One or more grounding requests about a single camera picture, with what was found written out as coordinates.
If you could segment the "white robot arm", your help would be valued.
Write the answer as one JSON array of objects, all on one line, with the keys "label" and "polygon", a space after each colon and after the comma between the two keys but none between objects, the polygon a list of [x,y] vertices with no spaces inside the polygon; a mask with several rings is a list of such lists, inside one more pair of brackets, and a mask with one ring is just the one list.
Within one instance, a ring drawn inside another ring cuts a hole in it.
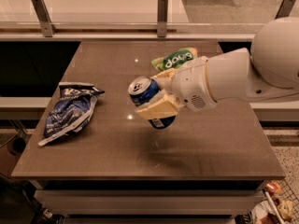
[{"label": "white robot arm", "polygon": [[250,49],[198,57],[153,79],[161,89],[135,112],[142,119],[163,119],[182,107],[208,110],[219,102],[288,102],[299,92],[299,18],[267,23]]}]

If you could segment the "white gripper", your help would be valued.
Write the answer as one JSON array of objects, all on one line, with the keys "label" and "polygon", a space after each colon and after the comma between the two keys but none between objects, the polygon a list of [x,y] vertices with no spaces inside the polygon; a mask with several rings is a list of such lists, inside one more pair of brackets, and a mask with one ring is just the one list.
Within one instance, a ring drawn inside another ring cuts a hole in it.
[{"label": "white gripper", "polygon": [[186,106],[198,112],[217,105],[208,88],[208,57],[187,61],[179,69],[170,68],[152,77],[161,89],[135,112],[142,119],[164,119],[175,116]]}]

